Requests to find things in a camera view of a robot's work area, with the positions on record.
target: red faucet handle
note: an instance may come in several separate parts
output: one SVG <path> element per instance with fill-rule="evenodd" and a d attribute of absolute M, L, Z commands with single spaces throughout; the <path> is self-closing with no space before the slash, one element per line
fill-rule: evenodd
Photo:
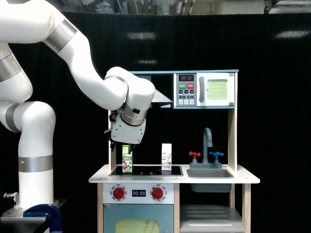
<path fill-rule="evenodd" d="M 190 156 L 192 156 L 192 155 L 193 155 L 193 159 L 196 159 L 196 157 L 197 157 L 197 156 L 198 156 L 198 157 L 200 157 L 200 156 L 201 156 L 201 153 L 196 153 L 196 152 L 192 152 L 192 151 L 190 151 L 189 155 L 190 155 Z"/>

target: juice box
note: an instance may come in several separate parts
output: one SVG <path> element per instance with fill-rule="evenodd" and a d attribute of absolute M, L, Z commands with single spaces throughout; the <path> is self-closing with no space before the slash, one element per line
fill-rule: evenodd
<path fill-rule="evenodd" d="M 129 145 L 122 146 L 122 172 L 132 173 L 133 172 L 133 152 L 128 153 Z"/>

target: microwave handle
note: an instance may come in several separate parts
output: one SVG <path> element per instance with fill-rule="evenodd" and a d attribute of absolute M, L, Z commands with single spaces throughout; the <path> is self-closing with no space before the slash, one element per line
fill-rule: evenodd
<path fill-rule="evenodd" d="M 199 84 L 200 84 L 200 98 L 199 101 L 202 103 L 204 102 L 204 77 L 199 78 Z"/>

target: stovetop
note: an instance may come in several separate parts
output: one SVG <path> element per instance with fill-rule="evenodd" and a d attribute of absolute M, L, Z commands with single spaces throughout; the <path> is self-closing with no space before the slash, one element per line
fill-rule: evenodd
<path fill-rule="evenodd" d="M 172 166 L 171 171 L 162 171 L 161 166 L 133 166 L 133 173 L 123 173 L 117 166 L 109 176 L 183 176 L 180 166 Z"/>

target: robotic arm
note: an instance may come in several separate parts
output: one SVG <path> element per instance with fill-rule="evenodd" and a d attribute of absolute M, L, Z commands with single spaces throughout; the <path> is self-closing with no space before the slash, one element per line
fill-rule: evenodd
<path fill-rule="evenodd" d="M 97 105 L 107 110 L 118 110 L 125 101 L 112 128 L 112 139 L 140 143 L 145 116 L 155 93 L 153 84 L 120 67 L 110 69 L 102 80 L 93 66 L 88 39 L 46 1 L 8 4 L 6 0 L 0 0 L 0 42 L 39 41 L 68 64 L 79 88 Z M 117 132 L 115 128 L 120 125 L 123 130 Z"/>
<path fill-rule="evenodd" d="M 103 80 L 95 71 L 88 39 L 44 0 L 8 4 L 0 0 L 0 122 L 21 133 L 18 146 L 19 204 L 23 209 L 53 203 L 53 109 L 25 102 L 32 85 L 8 43 L 44 42 L 69 66 L 82 92 L 100 107 L 117 110 L 114 141 L 138 144 L 155 87 L 145 79 L 114 67 Z"/>

